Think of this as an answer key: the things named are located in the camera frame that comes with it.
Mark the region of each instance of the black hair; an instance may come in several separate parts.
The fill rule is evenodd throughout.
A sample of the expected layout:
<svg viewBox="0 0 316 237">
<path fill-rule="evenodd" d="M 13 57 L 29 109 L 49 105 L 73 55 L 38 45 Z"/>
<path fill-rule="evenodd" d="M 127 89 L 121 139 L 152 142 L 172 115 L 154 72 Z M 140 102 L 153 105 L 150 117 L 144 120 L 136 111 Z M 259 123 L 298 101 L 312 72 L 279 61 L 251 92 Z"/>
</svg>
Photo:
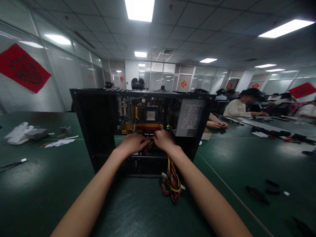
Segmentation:
<svg viewBox="0 0 316 237">
<path fill-rule="evenodd" d="M 111 89 L 113 86 L 113 83 L 112 82 L 105 82 L 105 88 L 106 89 Z"/>
<path fill-rule="evenodd" d="M 199 94 L 210 94 L 207 90 L 204 89 L 195 89 L 194 93 L 199 93 Z"/>
<path fill-rule="evenodd" d="M 225 89 L 219 89 L 217 92 L 216 92 L 217 95 L 222 95 L 222 94 L 225 94 Z"/>
<path fill-rule="evenodd" d="M 145 87 L 145 82 L 142 78 L 139 80 L 137 78 L 133 78 L 131 82 L 132 90 L 142 90 Z"/>
<path fill-rule="evenodd" d="M 234 89 L 228 89 L 228 90 L 226 91 L 226 93 L 235 94 L 236 91 L 235 91 Z"/>
<path fill-rule="evenodd" d="M 242 97 L 244 95 L 250 95 L 250 96 L 259 98 L 261 96 L 261 91 L 258 90 L 257 88 L 249 88 L 249 89 L 243 90 L 239 94 L 239 97 Z"/>
<path fill-rule="evenodd" d="M 292 99 L 292 94 L 289 92 L 282 93 L 280 96 L 281 96 L 281 99 Z"/>
</svg>

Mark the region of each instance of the small box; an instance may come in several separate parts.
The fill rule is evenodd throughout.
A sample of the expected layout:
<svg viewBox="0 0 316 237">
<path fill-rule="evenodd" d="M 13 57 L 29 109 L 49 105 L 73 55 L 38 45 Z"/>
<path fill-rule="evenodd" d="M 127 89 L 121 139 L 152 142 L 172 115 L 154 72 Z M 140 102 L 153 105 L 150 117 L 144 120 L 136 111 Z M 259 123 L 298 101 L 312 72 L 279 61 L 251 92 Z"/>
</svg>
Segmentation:
<svg viewBox="0 0 316 237">
<path fill-rule="evenodd" d="M 211 135 L 212 135 L 212 133 L 209 130 L 207 130 L 207 128 L 205 128 L 201 140 L 208 141 L 208 140 L 210 140 Z"/>
</svg>

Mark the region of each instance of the power supply fan grille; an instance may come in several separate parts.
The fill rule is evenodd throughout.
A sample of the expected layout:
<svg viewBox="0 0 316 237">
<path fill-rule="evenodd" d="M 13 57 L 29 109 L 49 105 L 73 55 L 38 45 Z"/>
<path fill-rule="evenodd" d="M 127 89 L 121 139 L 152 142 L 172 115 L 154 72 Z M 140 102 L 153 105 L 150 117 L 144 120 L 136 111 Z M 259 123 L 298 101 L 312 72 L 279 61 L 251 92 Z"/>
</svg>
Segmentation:
<svg viewBox="0 0 316 237">
<path fill-rule="evenodd" d="M 169 104 L 169 125 L 173 128 L 177 128 L 179 115 L 180 115 L 180 102 L 177 99 L 172 99 Z"/>
</svg>

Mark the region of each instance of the power supply label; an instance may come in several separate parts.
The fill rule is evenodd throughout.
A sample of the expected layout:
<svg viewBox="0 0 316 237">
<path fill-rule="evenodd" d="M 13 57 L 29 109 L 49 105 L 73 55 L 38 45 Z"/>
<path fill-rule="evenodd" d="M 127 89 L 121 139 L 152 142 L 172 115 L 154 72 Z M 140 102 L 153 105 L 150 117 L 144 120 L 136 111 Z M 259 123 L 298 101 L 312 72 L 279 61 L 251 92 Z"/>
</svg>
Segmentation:
<svg viewBox="0 0 316 237">
<path fill-rule="evenodd" d="M 196 129 L 200 119 L 202 105 L 187 105 L 184 110 L 182 129 Z"/>
</svg>

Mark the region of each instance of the black computer case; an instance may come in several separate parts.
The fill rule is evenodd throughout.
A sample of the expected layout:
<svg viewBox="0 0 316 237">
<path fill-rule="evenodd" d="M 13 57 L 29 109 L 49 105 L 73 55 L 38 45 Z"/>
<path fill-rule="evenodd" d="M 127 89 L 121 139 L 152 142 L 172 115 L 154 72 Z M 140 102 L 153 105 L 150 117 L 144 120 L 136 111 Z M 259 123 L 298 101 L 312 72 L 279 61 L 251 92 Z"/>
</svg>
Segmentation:
<svg viewBox="0 0 316 237">
<path fill-rule="evenodd" d="M 116 148 L 115 135 L 152 136 L 170 130 L 193 161 L 214 97 L 209 94 L 112 89 L 70 89 L 89 156 L 97 173 Z M 168 158 L 158 149 L 128 157 L 117 175 L 159 177 Z"/>
</svg>

